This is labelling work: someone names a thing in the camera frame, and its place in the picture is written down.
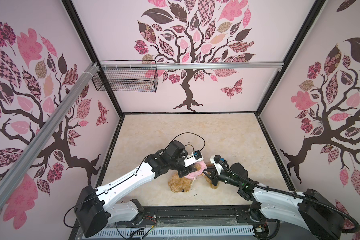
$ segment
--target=silver metal bar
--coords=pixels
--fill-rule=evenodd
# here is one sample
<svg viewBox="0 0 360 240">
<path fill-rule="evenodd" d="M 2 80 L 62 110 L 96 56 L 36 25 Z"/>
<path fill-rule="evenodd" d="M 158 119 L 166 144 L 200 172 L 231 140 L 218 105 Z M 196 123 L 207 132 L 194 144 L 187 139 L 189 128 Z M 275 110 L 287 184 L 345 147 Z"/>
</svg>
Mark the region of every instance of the silver metal bar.
<svg viewBox="0 0 360 240">
<path fill-rule="evenodd" d="M 56 111 L 48 118 L 39 133 L 24 149 L 23 154 L 21 154 L 19 159 L 17 159 L 8 173 L 0 181 L 0 209 L 4 206 L 5 202 L 11 196 L 21 180 L 23 180 L 24 175 L 29 170 L 29 167 L 35 161 L 52 133 L 58 127 L 81 91 L 97 71 L 98 67 L 96 63 L 91 63 L 91 65 L 87 67 L 85 72 L 77 80 L 77 83 L 72 87 L 69 94 L 62 100 Z"/>
<path fill-rule="evenodd" d="M 176 70 L 176 69 L 218 69 L 218 68 L 282 68 L 283 62 L 246 62 L 246 63 L 158 63 L 158 70 Z M 154 64 L 101 64 L 106 68 L 150 68 Z"/>
</svg>

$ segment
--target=wire basket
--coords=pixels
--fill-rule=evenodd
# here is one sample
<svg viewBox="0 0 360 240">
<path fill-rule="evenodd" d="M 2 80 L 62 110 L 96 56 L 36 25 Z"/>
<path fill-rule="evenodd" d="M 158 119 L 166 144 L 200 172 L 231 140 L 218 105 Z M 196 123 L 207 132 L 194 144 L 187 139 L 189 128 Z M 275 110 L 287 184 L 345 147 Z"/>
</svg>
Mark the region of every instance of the wire basket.
<svg viewBox="0 0 360 240">
<path fill-rule="evenodd" d="M 156 61 L 148 61 L 148 63 L 144 60 L 101 62 L 105 76 L 101 77 L 103 74 L 99 71 L 92 78 L 97 91 L 106 91 L 105 81 L 108 81 L 112 91 L 156 92 L 158 83 Z"/>
</svg>

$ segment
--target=stuffed animal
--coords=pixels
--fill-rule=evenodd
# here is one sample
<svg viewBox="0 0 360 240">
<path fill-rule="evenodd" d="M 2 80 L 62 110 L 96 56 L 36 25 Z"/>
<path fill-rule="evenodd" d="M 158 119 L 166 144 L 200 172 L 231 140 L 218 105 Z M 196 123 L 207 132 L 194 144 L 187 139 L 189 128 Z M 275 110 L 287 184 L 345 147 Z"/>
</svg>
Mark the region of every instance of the stuffed animal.
<svg viewBox="0 0 360 240">
<path fill-rule="evenodd" d="M 191 186 L 193 181 L 195 181 L 199 176 L 204 175 L 205 179 L 209 183 L 209 186 L 213 189 L 216 189 L 217 186 L 213 185 L 211 180 L 203 174 L 203 171 L 207 167 L 212 167 L 213 164 L 206 165 L 204 161 L 197 162 L 195 165 L 195 168 L 197 169 L 196 172 L 191 172 L 190 174 L 179 177 L 177 172 L 174 172 L 171 179 L 168 182 L 168 186 L 170 187 L 172 192 L 189 192 L 191 190 Z"/>
</svg>

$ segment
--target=wall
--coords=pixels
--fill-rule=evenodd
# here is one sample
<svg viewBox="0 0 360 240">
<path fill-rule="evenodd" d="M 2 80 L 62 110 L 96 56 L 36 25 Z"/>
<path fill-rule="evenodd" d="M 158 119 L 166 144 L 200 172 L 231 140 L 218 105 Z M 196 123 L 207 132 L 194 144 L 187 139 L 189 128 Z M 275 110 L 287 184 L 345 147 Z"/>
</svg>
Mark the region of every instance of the wall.
<svg viewBox="0 0 360 240">
<path fill-rule="evenodd" d="M 360 223 L 360 0 L 328 2 L 261 117 L 296 188 Z"/>
<path fill-rule="evenodd" d="M 59 0 L 0 1 L 0 179 L 89 64 Z M 63 216 L 96 182 L 117 122 L 90 82 L 4 205 L 0 239 L 68 238 Z"/>
<path fill-rule="evenodd" d="M 99 4 L 84 0 L 74 4 L 100 60 L 207 63 L 282 61 L 313 2 L 107 0 Z M 275 70 L 182 72 L 159 71 L 156 93 L 115 92 L 122 110 L 255 111 Z"/>
</svg>

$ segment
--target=wallpaper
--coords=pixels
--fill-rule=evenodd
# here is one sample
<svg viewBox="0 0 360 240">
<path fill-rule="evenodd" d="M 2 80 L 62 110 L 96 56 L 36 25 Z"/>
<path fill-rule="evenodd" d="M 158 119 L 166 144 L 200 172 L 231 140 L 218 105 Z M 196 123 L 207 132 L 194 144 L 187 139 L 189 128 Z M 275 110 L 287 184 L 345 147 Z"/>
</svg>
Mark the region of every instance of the wallpaper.
<svg viewBox="0 0 360 240">
<path fill-rule="evenodd" d="M 49 13 L 34 14 L 39 7 Z M 59 1 L 0 2 L 0 180 L 89 64 Z M 1 209 L 0 239 L 69 236 L 63 216 L 95 184 L 117 121 L 107 94 L 87 84 Z M 74 219 L 70 213 L 66 221 Z"/>
<path fill-rule="evenodd" d="M 360 223 L 360 0 L 327 4 L 262 118 L 297 189 Z"/>
<path fill-rule="evenodd" d="M 140 0 L 138 6 L 133 2 L 107 3 L 107 8 L 117 4 L 116 14 L 106 14 L 106 4 L 75 2 L 99 58 L 141 59 L 142 63 L 149 64 L 153 60 L 157 63 L 282 61 L 312 1 L 290 3 L 285 8 L 278 4 L 272 11 L 274 3 L 251 0 Z M 294 7 L 293 12 L 288 12 L 290 7 Z M 91 14 L 103 13 L 94 21 L 88 17 L 89 11 Z M 283 12 L 294 21 L 287 21 L 281 16 Z M 274 28 L 272 17 L 276 16 L 281 23 Z M 281 29 L 283 24 L 288 26 L 287 29 Z M 121 32 L 128 34 L 115 35 Z M 269 36 L 272 36 L 272 44 L 264 42 Z M 145 76 L 151 74 L 154 71 L 147 71 Z M 274 76 L 274 69 L 159 70 L 158 76 L 156 93 L 115 92 L 122 110 L 254 111 Z M 195 90 L 197 81 L 202 82 L 202 91 Z M 168 95 L 172 98 L 170 103 L 160 100 L 167 99 Z"/>
</svg>

